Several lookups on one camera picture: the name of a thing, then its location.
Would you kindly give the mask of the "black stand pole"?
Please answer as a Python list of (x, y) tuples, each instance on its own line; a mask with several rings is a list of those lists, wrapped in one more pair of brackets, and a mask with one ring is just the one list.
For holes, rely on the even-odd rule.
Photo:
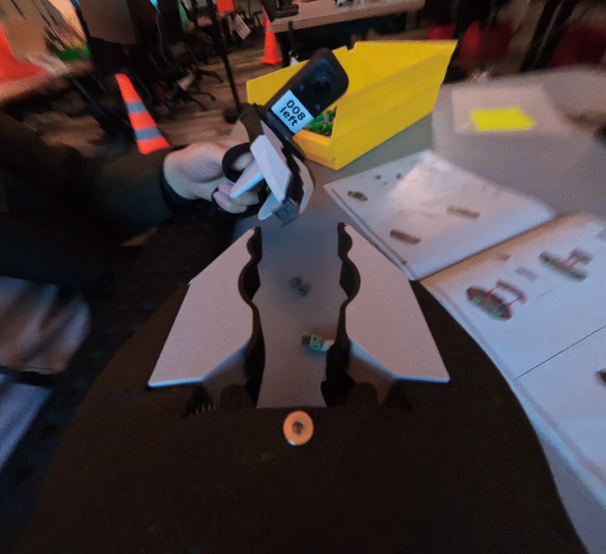
[(235, 83), (233, 73), (231, 70), (231, 65), (229, 62), (227, 50), (225, 48), (225, 44), (223, 43), (221, 27), (219, 24), (215, 4), (214, 4), (213, 0), (205, 0), (205, 2), (206, 2), (207, 10), (208, 10), (208, 16), (210, 17), (210, 20), (211, 20), (211, 27), (212, 27), (212, 31), (213, 31), (212, 32), (213, 44), (214, 44), (217, 55), (221, 58), (221, 60), (223, 62), (223, 67), (225, 70), (225, 74), (227, 77), (227, 81), (228, 81), (228, 84), (229, 84), (229, 87), (231, 90), (231, 96), (232, 96), (233, 103), (234, 103), (233, 107), (227, 107), (223, 110), (223, 119), (228, 124), (233, 125), (236, 123), (236, 120), (238, 119), (238, 117), (241, 114), (241, 101), (239, 98), (238, 90), (237, 90), (236, 83)]

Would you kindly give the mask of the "yellow parts bin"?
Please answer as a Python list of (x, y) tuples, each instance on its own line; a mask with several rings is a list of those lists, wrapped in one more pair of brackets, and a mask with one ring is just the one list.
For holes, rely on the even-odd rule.
[(294, 140), (305, 157), (334, 171), (428, 116), (435, 107), (455, 40), (356, 42), (335, 56), (347, 72), (347, 92), (330, 137), (304, 130)]

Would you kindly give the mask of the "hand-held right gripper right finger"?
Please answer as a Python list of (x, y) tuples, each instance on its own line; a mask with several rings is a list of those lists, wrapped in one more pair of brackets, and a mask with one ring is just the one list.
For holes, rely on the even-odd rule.
[(346, 223), (337, 225), (337, 255), (345, 298), (325, 357), (326, 405), (344, 405), (358, 385), (372, 387), (385, 403), (404, 383), (450, 383), (404, 273)]

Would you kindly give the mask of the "background grey table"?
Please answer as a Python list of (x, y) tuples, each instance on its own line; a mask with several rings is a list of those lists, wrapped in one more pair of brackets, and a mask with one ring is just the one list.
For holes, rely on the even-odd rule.
[(292, 24), (293, 30), (301, 30), (417, 12), (424, 5), (425, 0), (364, 0), (364, 3), (348, 3), (344, 6), (337, 6), (333, 0), (318, 0), (300, 5), (296, 15), (276, 19), (271, 24), (271, 30), (278, 34), (288, 32), (289, 24)]

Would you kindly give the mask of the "person's left forearm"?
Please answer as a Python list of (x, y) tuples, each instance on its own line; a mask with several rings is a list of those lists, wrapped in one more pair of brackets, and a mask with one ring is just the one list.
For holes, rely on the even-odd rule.
[(105, 282), (123, 262), (122, 242), (192, 203), (165, 179), (170, 151), (99, 161), (1, 112), (1, 276), (75, 289)]

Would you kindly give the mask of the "orange crate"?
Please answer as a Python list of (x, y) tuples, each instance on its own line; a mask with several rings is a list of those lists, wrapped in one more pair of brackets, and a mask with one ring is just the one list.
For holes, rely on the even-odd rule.
[(15, 57), (9, 40), (1, 27), (1, 83), (39, 76), (43, 69), (29, 61), (21, 62)]

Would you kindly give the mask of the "red crate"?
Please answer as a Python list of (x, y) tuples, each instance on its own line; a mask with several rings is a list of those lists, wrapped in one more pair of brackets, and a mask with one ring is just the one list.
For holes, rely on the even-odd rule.
[(563, 32), (549, 66), (595, 65), (604, 55), (605, 26), (572, 25)]
[(466, 64), (498, 61), (507, 55), (512, 35), (513, 28), (509, 22), (487, 28), (475, 21), (463, 35), (458, 59)]

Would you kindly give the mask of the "green brick pieces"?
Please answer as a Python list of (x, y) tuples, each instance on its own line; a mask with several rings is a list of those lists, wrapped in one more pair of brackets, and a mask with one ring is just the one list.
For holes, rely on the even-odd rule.
[(333, 109), (328, 109), (315, 117), (307, 126), (304, 127), (304, 130), (312, 134), (330, 138), (333, 132), (335, 117), (336, 107)]

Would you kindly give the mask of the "open instruction booklet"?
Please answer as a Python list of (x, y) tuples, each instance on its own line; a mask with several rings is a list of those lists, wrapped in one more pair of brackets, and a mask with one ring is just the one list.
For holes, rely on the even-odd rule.
[(605, 222), (431, 150), (325, 184), (348, 222), (477, 342), (605, 496)]

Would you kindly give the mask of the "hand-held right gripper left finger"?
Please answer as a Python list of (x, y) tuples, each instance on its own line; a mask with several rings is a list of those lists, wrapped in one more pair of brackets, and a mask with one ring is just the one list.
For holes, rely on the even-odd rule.
[(262, 232), (253, 227), (187, 285), (148, 388), (194, 386), (213, 402), (231, 386), (258, 405), (265, 366), (259, 309)]

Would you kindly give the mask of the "yellow paper sheet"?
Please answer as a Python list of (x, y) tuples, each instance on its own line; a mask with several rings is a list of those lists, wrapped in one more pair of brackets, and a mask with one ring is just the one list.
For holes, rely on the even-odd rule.
[(478, 133), (531, 131), (537, 125), (520, 106), (475, 109), (470, 112), (470, 119)]

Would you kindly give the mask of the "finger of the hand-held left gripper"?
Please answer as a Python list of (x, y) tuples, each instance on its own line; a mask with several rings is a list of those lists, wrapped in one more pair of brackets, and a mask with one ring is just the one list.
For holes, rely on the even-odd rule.
[(292, 180), (292, 171), (288, 165), (282, 141), (273, 134), (258, 135), (251, 143), (254, 161), (249, 189), (260, 187), (264, 181), (269, 193), (266, 204), (280, 206), (284, 203), (288, 187)]
[(296, 176), (296, 186), (294, 192), (294, 201), (296, 202), (296, 214), (301, 215), (306, 209), (312, 198), (315, 179), (313, 172), (307, 167), (298, 167)]

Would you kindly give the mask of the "clear plastic sleeve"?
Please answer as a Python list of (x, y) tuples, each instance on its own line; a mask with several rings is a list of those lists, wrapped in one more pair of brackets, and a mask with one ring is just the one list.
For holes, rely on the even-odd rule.
[[(475, 109), (520, 106), (537, 121), (531, 131), (508, 133), (478, 133), (470, 119)], [(572, 127), (542, 85), (462, 86), (451, 92), (453, 130), (456, 134), (568, 134)]]

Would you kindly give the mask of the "person in dark jacket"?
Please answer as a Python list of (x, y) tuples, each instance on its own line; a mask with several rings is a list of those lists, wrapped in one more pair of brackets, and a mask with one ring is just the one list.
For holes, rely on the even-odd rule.
[(26, 435), (90, 330), (79, 292), (1, 277), (1, 468)]

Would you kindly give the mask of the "black office chair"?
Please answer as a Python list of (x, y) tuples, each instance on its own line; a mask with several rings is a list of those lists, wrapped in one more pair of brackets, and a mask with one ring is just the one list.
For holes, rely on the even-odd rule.
[(204, 47), (198, 39), (188, 32), (182, 24), (179, 0), (157, 0), (158, 17), (156, 21), (160, 70), (171, 86), (167, 93), (170, 102), (181, 100), (196, 104), (202, 111), (208, 108), (198, 98), (205, 96), (216, 102), (216, 96), (201, 88), (204, 77), (222, 83), (219, 74), (210, 71), (207, 65)]

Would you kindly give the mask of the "person's left hand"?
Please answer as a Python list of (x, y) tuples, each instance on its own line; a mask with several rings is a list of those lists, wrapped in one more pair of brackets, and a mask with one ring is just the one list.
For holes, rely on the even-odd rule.
[(194, 143), (167, 154), (163, 177), (171, 189), (186, 200), (215, 201), (229, 214), (243, 214), (259, 203), (256, 191), (231, 197), (232, 184), (223, 172), (223, 158), (237, 141), (220, 140)]

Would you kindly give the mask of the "orange traffic cone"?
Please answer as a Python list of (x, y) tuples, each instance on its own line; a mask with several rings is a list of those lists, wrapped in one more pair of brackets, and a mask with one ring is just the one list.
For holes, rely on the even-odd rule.
[(265, 8), (262, 8), (262, 15), (264, 25), (264, 51), (260, 58), (260, 62), (266, 65), (276, 66), (282, 63), (281, 51), (272, 28), (271, 20)]
[(161, 134), (155, 119), (147, 110), (128, 75), (115, 74), (115, 80), (125, 104), (139, 153), (148, 155), (157, 150), (169, 149), (169, 142)]

